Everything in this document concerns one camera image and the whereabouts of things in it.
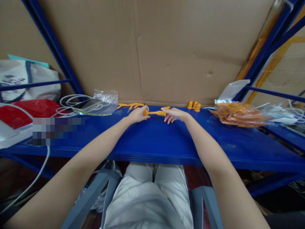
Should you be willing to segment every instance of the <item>pixelated blur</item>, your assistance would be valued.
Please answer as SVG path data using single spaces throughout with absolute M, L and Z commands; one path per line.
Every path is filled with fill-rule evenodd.
M 84 118 L 34 118 L 33 146 L 59 145 L 59 139 L 77 139 L 85 131 Z

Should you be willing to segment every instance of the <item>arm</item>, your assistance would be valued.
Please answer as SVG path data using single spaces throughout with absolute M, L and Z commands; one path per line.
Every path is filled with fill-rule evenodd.
M 95 168 L 111 153 L 122 134 L 143 116 L 147 106 L 101 133 L 80 150 L 23 208 L 5 228 L 60 228 Z
M 220 145 L 188 113 L 166 110 L 164 121 L 185 122 L 198 155 L 209 173 L 224 228 L 270 228 Z

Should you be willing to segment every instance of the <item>orange object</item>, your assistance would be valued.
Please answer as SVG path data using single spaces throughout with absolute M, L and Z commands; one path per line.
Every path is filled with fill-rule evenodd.
M 152 111 L 152 112 L 148 112 L 147 110 L 144 111 L 143 113 L 144 116 L 147 115 L 159 115 L 159 116 L 166 116 L 166 113 L 164 111 Z
M 117 110 L 119 110 L 121 107 L 128 107 L 125 103 L 119 103 L 119 106 L 117 107 Z
M 137 103 L 131 103 L 131 104 L 128 104 L 128 106 L 130 106 L 129 110 L 131 110 L 133 108 L 133 106 L 135 106 Z
M 197 101 L 195 101 L 195 102 L 194 102 L 194 104 L 193 104 L 193 109 L 196 109 L 197 104 L 198 104 L 198 102 L 197 102 Z
M 235 125 L 244 128 L 257 128 L 267 125 L 272 117 L 261 112 L 250 104 L 241 102 L 218 103 L 216 111 L 211 111 L 219 120 L 226 125 Z
M 197 104 L 197 107 L 195 108 L 195 111 L 196 111 L 196 112 L 199 112 L 199 111 L 200 111 L 200 108 L 201 108 L 201 103 L 198 103 L 198 104 Z
M 187 108 L 188 108 L 188 109 L 191 109 L 191 108 L 192 108 L 192 106 L 193 106 L 193 101 L 189 101 L 189 102 L 188 102 L 188 106 L 187 106 Z
M 143 103 L 136 103 L 136 105 L 134 106 L 134 109 L 139 107 L 139 106 L 144 106 L 144 104 Z

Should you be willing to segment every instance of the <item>blue bag strap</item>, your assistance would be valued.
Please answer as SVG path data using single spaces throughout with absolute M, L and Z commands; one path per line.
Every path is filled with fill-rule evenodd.
M 26 73 L 28 75 L 28 83 L 33 82 L 32 71 L 31 71 L 31 64 L 32 63 L 33 62 L 28 61 L 28 60 L 25 61 L 25 69 L 26 69 Z M 23 98 L 23 96 L 25 95 L 26 90 L 28 90 L 28 88 L 26 88 L 20 96 L 16 97 L 15 99 L 13 99 L 11 101 L 3 100 L 2 93 L 0 93 L 0 102 L 1 103 L 12 103 L 12 102 L 20 101 Z

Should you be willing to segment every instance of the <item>red bag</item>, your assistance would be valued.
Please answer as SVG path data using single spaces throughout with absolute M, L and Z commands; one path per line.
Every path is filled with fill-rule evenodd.
M 60 107 L 56 102 L 48 99 L 18 101 L 11 104 L 23 108 L 34 118 L 51 117 L 56 113 L 56 109 Z M 0 107 L 0 120 L 14 129 L 32 123 L 32 119 L 27 114 L 11 106 Z

